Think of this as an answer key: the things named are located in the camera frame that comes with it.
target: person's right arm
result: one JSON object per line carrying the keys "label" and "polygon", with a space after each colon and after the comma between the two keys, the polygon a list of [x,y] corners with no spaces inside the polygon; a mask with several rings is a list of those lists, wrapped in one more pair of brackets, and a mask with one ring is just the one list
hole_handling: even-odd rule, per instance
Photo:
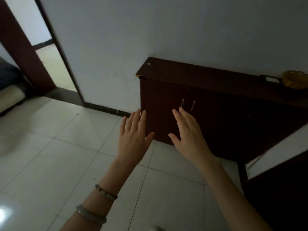
{"label": "person's right arm", "polygon": [[229,178],[220,161],[211,153],[199,124],[183,108],[173,109],[181,141],[169,134],[178,151],[201,171],[231,230],[272,230]]}

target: hand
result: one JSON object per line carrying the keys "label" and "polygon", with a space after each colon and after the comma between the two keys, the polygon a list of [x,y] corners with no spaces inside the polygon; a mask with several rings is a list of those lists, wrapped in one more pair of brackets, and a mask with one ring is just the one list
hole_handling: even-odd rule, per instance
{"label": "hand", "polygon": [[169,134],[176,149],[192,163],[196,164],[205,155],[214,156],[202,136],[200,126],[193,116],[182,107],[172,110],[180,130],[181,141],[175,134]]}
{"label": "hand", "polygon": [[140,112],[140,109],[138,109],[137,112],[133,112],[127,123],[127,117],[124,117],[120,127],[117,159],[126,166],[133,168],[142,160],[155,135],[154,132],[151,132],[147,137],[145,137],[145,121],[147,113],[144,110],[140,117]]}

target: bangle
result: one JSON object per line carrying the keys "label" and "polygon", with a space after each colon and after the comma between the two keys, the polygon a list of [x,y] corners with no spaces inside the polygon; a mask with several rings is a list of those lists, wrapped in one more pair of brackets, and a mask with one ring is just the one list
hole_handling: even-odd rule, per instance
{"label": "bangle", "polygon": [[85,209],[81,205],[78,205],[75,210],[76,210],[77,214],[79,214],[79,215],[83,216],[84,218],[86,218],[87,220],[93,221],[94,223],[97,223],[99,225],[105,224],[107,222],[106,217],[100,217],[98,215],[92,214],[91,212],[89,212],[87,209]]}
{"label": "bangle", "polygon": [[106,195],[107,198],[109,198],[110,200],[116,200],[118,198],[117,195],[112,195],[112,194],[108,194],[106,191],[104,191],[101,187],[99,187],[98,184],[95,185],[95,188],[102,194],[102,195]]}

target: white wall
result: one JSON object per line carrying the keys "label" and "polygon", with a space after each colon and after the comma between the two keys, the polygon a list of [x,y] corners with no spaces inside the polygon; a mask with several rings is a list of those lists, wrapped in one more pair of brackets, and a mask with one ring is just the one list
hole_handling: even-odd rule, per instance
{"label": "white wall", "polygon": [[308,0],[41,0],[87,102],[134,111],[148,56],[308,71]]}
{"label": "white wall", "polygon": [[248,167],[254,162],[246,164],[248,178],[253,178],[278,164],[308,149],[308,124],[285,138],[276,146],[268,150],[250,169]]}
{"label": "white wall", "polygon": [[3,47],[3,45],[0,43],[0,57],[7,61],[8,63],[17,66],[16,62],[14,59],[11,57],[11,55],[6,51],[6,49]]}
{"label": "white wall", "polygon": [[34,0],[5,0],[32,45],[51,39]]}

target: finger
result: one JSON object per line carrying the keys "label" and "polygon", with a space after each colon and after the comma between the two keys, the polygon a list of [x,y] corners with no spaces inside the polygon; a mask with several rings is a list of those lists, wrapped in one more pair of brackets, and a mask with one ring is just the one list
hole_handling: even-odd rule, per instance
{"label": "finger", "polygon": [[120,126],[120,136],[124,135],[126,120],[127,120],[127,117],[124,116],[122,124]]}
{"label": "finger", "polygon": [[175,117],[175,120],[176,120],[176,123],[177,123],[177,126],[178,126],[179,130],[182,131],[184,126],[185,126],[184,118],[175,109],[172,109],[172,113],[173,113],[173,115]]}
{"label": "finger", "polygon": [[129,120],[126,123],[126,128],[125,128],[126,132],[129,132],[131,130],[134,116],[135,116],[135,112],[131,114],[131,116],[129,117]]}
{"label": "finger", "polygon": [[139,124],[139,119],[140,119],[140,112],[141,110],[140,109],[137,109],[137,112],[133,118],[133,124],[132,124],[132,129],[131,130],[134,130],[134,131],[137,131],[138,130],[138,124]]}
{"label": "finger", "polygon": [[193,124],[193,121],[195,118],[191,116],[188,112],[186,112],[182,107],[179,108],[179,112],[182,115],[182,117],[187,121],[189,124]]}
{"label": "finger", "polygon": [[150,144],[152,143],[152,140],[153,140],[153,138],[154,138],[154,135],[155,135],[155,133],[154,133],[154,132],[151,132],[151,133],[149,133],[149,135],[145,138],[145,143],[144,143],[144,145],[145,145],[145,151],[148,150]]}
{"label": "finger", "polygon": [[145,135],[146,119],[147,119],[147,112],[144,110],[141,114],[139,126],[138,126],[138,131],[140,131],[141,133],[144,133],[144,135]]}
{"label": "finger", "polygon": [[171,134],[171,133],[168,136],[171,138],[171,141],[173,142],[177,150],[179,150],[178,147],[180,146],[181,141],[178,139],[178,137],[176,137],[175,134]]}

